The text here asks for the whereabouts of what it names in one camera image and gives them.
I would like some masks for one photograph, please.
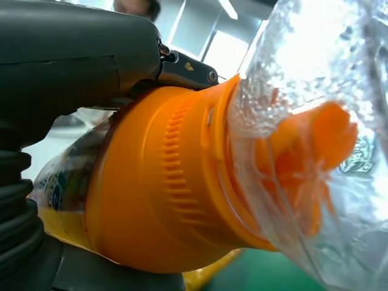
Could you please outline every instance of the yellow object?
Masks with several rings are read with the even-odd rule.
[[[221,258],[219,261],[213,263],[210,266],[196,271],[183,273],[183,277],[184,279],[186,291],[199,291],[214,276],[216,276],[217,273],[226,267],[228,264],[236,259],[240,253],[241,250],[239,249],[232,250],[223,258]]]

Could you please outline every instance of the white wall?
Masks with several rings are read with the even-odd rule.
[[[162,10],[155,24],[163,42],[168,38],[183,2],[183,0],[160,0]]]
[[[200,56],[214,30],[221,30],[250,44],[256,35],[260,20],[239,15],[229,17],[217,0],[208,3],[188,0],[172,44],[186,52]]]

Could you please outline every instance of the fluorescent light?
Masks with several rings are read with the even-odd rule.
[[[237,20],[239,19],[239,15],[237,15],[237,12],[234,9],[234,7],[230,3],[229,0],[218,0],[220,4],[226,12],[228,15],[232,18]]]

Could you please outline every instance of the label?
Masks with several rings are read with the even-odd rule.
[[[40,209],[85,212],[91,174],[112,120],[103,121],[45,165],[35,179],[29,197]]]

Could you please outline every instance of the window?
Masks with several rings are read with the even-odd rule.
[[[229,79],[237,74],[248,49],[245,41],[217,30],[204,62],[214,68],[221,79]]]

